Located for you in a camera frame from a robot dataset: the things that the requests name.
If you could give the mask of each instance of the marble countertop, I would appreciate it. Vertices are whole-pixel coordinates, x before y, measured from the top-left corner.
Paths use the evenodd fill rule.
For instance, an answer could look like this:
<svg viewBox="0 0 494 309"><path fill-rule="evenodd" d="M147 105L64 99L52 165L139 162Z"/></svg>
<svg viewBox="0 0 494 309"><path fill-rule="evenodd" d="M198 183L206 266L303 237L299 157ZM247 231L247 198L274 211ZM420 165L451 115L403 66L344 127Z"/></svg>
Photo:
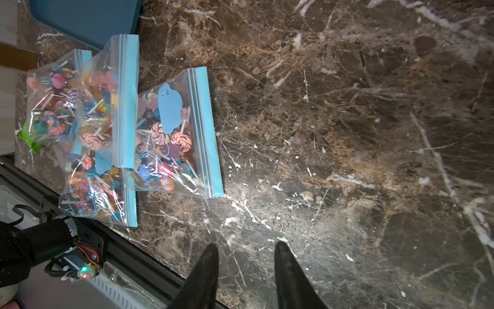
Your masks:
<svg viewBox="0 0 494 309"><path fill-rule="evenodd" d="M226 195L140 192L122 237L184 277L214 242L231 308L277 307L279 240L329 308L494 306L492 244L472 225L494 224L492 4L143 2L139 91L207 66ZM18 44L42 64L83 47L26 0ZM19 75L18 129L25 88ZM50 149L18 138L15 160L62 190Z"/></svg>

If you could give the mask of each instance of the blue label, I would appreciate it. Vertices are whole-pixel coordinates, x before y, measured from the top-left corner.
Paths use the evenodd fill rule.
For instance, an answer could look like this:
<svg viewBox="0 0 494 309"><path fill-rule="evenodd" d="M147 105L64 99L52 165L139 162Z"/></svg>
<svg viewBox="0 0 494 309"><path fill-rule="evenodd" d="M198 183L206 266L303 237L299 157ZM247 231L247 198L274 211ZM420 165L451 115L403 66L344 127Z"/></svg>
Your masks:
<svg viewBox="0 0 494 309"><path fill-rule="evenodd" d="M163 84L158 91L158 109L163 132L172 134L182 123L182 96L172 90L170 85Z"/></svg>
<svg viewBox="0 0 494 309"><path fill-rule="evenodd" d="M94 155L94 167L98 175L104 174L107 170L113 167L113 164L103 158L97 151Z"/></svg>

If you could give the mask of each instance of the lollipop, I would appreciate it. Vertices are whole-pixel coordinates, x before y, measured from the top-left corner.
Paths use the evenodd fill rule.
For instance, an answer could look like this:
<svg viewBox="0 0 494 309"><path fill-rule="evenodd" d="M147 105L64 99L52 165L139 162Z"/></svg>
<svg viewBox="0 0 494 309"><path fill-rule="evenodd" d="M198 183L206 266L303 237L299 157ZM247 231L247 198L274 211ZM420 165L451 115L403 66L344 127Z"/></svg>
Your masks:
<svg viewBox="0 0 494 309"><path fill-rule="evenodd" d="M104 101L96 107L96 117L101 121L108 121L110 119L111 105L109 102Z"/></svg>
<svg viewBox="0 0 494 309"><path fill-rule="evenodd" d="M91 132L82 133L81 134L81 140L82 140L82 143L84 144L84 146L86 146L90 149L98 150L99 148L101 148L100 138L97 136L94 136L93 133L91 133Z"/></svg>
<svg viewBox="0 0 494 309"><path fill-rule="evenodd" d="M59 123L57 126L50 126L48 127L48 132L53 135L60 135L65 132L65 124Z"/></svg>
<svg viewBox="0 0 494 309"><path fill-rule="evenodd" d="M182 147L182 152L187 152L192 148L192 139L190 136L180 132L174 132L171 135L171 143Z"/></svg>
<svg viewBox="0 0 494 309"><path fill-rule="evenodd" d="M84 158L81 160L81 164L85 170L89 170L92 166L92 160L89 156L84 155Z"/></svg>
<svg viewBox="0 0 494 309"><path fill-rule="evenodd" d="M45 111L43 118L49 126L56 126L58 123L57 114L51 111Z"/></svg>
<svg viewBox="0 0 494 309"><path fill-rule="evenodd" d="M41 87L41 83L34 77L28 77L28 86L29 88L35 90Z"/></svg>
<svg viewBox="0 0 494 309"><path fill-rule="evenodd" d="M170 141L170 135L163 132L161 122L156 122L155 124L153 124L151 131L153 132L153 143L155 145L163 146L165 144L168 144L168 142Z"/></svg>
<svg viewBox="0 0 494 309"><path fill-rule="evenodd" d="M55 70L55 72L57 74L62 75L63 77L65 77L68 80L71 80L72 78L74 78L76 76L74 71L69 69L69 68L63 68L63 69Z"/></svg>
<svg viewBox="0 0 494 309"><path fill-rule="evenodd" d="M61 92L60 94L65 96L67 98L66 101L69 102L70 104L76 104L77 103L77 97L78 97L77 91L75 91L74 89L70 89L70 90Z"/></svg>
<svg viewBox="0 0 494 309"><path fill-rule="evenodd" d="M93 74L91 74L90 83L94 87L106 88L108 84L108 79L104 73L94 72Z"/></svg>
<svg viewBox="0 0 494 309"><path fill-rule="evenodd" d="M67 79L60 73L53 75L51 78L52 85L57 89L62 89L67 84Z"/></svg>
<svg viewBox="0 0 494 309"><path fill-rule="evenodd" d="M91 101L94 101L94 89L93 87L91 86L85 86L84 87L84 92L86 94L86 96L91 100Z"/></svg>
<svg viewBox="0 0 494 309"><path fill-rule="evenodd" d="M40 83L44 86L47 86L48 88L50 88L51 86L53 86L53 83L51 82L51 77L50 76L43 76L40 78Z"/></svg>

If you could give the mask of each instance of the ziplock bag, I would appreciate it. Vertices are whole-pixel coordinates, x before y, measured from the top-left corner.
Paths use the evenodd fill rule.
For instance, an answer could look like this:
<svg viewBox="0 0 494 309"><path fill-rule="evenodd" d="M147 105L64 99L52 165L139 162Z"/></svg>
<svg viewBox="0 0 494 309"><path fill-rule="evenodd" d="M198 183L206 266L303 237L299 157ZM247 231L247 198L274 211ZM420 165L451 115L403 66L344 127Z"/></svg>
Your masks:
<svg viewBox="0 0 494 309"><path fill-rule="evenodd" d="M78 82L77 138L82 146L116 167L133 166L139 73L139 36L112 36L105 48L85 63Z"/></svg>
<svg viewBox="0 0 494 309"><path fill-rule="evenodd" d="M28 72L28 112L21 131L28 144L49 145L59 141L70 149L77 128L75 80L89 59L91 51L74 49L58 61Z"/></svg>
<svg viewBox="0 0 494 309"><path fill-rule="evenodd" d="M135 190L224 195L206 67L141 93L137 115L134 170L125 172Z"/></svg>
<svg viewBox="0 0 494 309"><path fill-rule="evenodd" d="M54 145L66 173L66 185L58 207L73 217L137 227L135 191L124 181L124 171L83 147L82 155L70 154Z"/></svg>

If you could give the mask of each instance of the blue plastic tray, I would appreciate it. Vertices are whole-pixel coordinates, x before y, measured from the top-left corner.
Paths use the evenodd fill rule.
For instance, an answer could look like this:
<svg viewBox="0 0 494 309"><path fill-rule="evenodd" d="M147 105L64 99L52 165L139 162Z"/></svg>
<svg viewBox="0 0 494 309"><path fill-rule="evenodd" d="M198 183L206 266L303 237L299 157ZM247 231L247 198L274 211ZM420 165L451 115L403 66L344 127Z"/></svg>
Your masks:
<svg viewBox="0 0 494 309"><path fill-rule="evenodd" d="M102 50L116 34L134 34L142 0L29 0L34 20Z"/></svg>

